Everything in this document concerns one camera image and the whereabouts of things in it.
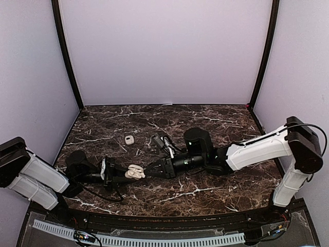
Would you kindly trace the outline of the white charging case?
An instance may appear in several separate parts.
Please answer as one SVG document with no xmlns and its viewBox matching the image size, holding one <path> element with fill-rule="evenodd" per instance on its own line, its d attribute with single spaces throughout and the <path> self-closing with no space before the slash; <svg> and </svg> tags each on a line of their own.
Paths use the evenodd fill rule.
<svg viewBox="0 0 329 247">
<path fill-rule="evenodd" d="M 144 179 L 144 169 L 138 165 L 129 165 L 127 171 L 125 172 L 125 177 L 128 179 Z"/>
<path fill-rule="evenodd" d="M 128 135 L 124 138 L 124 141 L 127 145 L 133 145 L 135 143 L 134 136 Z"/>
</svg>

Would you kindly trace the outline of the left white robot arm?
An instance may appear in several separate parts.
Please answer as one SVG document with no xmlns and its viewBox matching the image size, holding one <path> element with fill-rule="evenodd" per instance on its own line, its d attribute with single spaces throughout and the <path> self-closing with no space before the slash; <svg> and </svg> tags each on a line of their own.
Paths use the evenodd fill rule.
<svg viewBox="0 0 329 247">
<path fill-rule="evenodd" d="M 98 168 L 87 160 L 82 150 L 66 158 L 61 172 L 27 149 L 25 140 L 15 137 L 1 144 L 1 187 L 14 190 L 42 206 L 61 224 L 69 224 L 72 212 L 65 198 L 73 198 L 86 189 L 85 184 L 103 184 L 117 191 L 122 184 L 135 181 L 133 170 L 106 157 Z"/>
</svg>

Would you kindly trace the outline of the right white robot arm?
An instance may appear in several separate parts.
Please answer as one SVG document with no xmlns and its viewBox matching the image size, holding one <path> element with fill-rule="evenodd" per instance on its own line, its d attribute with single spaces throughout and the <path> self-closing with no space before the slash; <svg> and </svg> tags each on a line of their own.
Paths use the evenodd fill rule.
<svg viewBox="0 0 329 247">
<path fill-rule="evenodd" d="M 291 116 L 285 125 L 270 133 L 220 148 L 214 147 L 209 132 L 191 128 L 184 133 L 185 152 L 161 158 L 144 172 L 147 176 L 171 179 L 179 172 L 202 167 L 212 175 L 223 176 L 260 162 L 290 156 L 290 166 L 272 194 L 272 203 L 262 213 L 265 222 L 274 223 L 281 217 L 282 208 L 286 208 L 303 184 L 323 167 L 326 149 L 320 147 L 314 127 Z"/>
</svg>

